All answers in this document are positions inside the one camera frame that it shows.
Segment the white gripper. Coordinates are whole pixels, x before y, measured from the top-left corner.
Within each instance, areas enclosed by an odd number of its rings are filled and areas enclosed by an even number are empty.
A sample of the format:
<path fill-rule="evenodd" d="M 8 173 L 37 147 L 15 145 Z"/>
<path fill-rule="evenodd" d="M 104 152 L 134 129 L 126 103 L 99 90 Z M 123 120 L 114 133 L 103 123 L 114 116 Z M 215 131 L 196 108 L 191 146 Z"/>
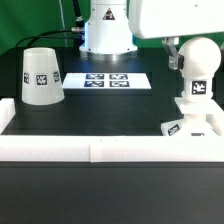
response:
<path fill-rule="evenodd" d="M 140 39 L 163 38 L 172 70 L 183 68 L 180 36 L 224 31 L 224 0 L 130 0 L 129 27 Z"/>

